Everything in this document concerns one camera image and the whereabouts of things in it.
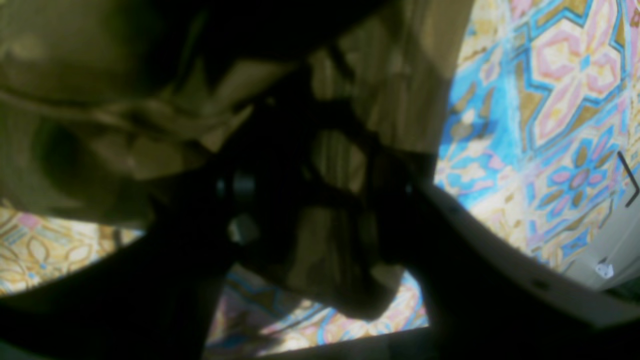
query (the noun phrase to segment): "dark object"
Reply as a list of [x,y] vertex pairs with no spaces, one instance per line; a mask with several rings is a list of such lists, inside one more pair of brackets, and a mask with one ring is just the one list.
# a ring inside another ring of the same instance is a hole
[[629,164],[627,163],[624,155],[622,155],[622,152],[620,151],[618,151],[618,159],[620,159],[620,161],[622,162],[622,166],[625,167],[625,171],[629,175],[629,179],[631,179],[631,183],[634,185],[634,188],[636,189],[633,196],[631,196],[631,199],[629,199],[629,201],[627,201],[627,203],[625,204],[625,207],[628,208],[629,206],[631,206],[631,204],[633,204],[636,197],[638,197],[638,194],[640,194],[640,186],[638,186],[636,177],[634,176],[634,172],[631,171],[631,168],[629,168]]

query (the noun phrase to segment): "pink geometric motif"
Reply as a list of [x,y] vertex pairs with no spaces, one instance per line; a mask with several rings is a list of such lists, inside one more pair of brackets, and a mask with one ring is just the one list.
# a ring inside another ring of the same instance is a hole
[[534,123],[535,146],[564,130],[585,96],[603,99],[620,83],[621,54],[609,45],[615,1],[594,0],[585,26],[561,19],[532,44],[532,76],[555,85]]

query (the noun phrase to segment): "white sticker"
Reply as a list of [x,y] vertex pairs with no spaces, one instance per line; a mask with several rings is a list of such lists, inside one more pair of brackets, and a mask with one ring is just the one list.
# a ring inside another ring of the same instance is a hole
[[604,279],[610,279],[613,277],[613,265],[609,264],[598,264],[596,266],[596,272],[602,276]]

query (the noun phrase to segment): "olive green fabric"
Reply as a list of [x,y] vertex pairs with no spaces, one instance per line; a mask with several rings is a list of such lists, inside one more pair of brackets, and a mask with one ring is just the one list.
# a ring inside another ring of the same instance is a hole
[[[316,96],[352,99],[385,145],[437,152],[472,0],[393,1],[304,56],[232,59],[222,46],[211,56],[217,43],[202,50],[213,21],[203,3],[0,1],[0,196],[23,211],[144,228],[148,192],[166,192],[158,180],[200,166],[250,116],[251,99],[305,61]],[[323,134],[314,161],[328,183],[361,190],[365,156],[342,135]],[[384,308],[401,271],[380,260],[374,237],[350,243],[345,221],[303,212],[286,271],[269,259],[254,270],[352,313]]]

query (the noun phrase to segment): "floral motif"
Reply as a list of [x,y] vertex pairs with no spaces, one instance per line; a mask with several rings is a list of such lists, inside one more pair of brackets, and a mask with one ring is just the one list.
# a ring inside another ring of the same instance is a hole
[[599,104],[620,85],[624,59],[610,43],[620,24],[618,4],[593,0],[587,9],[584,26],[563,17],[532,43],[533,80],[554,84],[533,126],[536,147],[566,131],[583,100]]
[[607,165],[615,158],[618,145],[611,143],[613,127],[605,130],[597,143],[583,138],[572,155],[573,167],[560,166],[548,178],[550,191],[538,202],[547,209],[547,220],[553,221],[567,207],[577,209],[588,202],[587,189],[597,189],[607,181]]

